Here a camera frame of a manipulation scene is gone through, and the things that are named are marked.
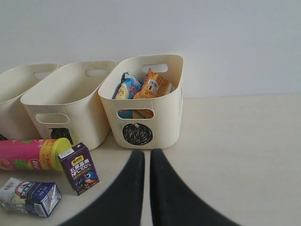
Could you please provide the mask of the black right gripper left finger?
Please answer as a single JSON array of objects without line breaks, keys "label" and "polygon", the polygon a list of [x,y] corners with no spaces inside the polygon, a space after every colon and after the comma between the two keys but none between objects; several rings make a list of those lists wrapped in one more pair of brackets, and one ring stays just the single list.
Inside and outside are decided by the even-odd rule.
[{"label": "black right gripper left finger", "polygon": [[139,226],[141,224],[145,155],[133,150],[112,184],[94,202],[62,226]]}]

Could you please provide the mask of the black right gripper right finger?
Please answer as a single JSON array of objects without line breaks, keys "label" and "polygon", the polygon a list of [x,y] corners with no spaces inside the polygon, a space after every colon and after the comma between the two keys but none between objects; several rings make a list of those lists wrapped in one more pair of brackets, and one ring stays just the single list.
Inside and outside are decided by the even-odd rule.
[{"label": "black right gripper right finger", "polygon": [[154,226],[237,226],[200,199],[161,149],[150,153],[150,206]]}]

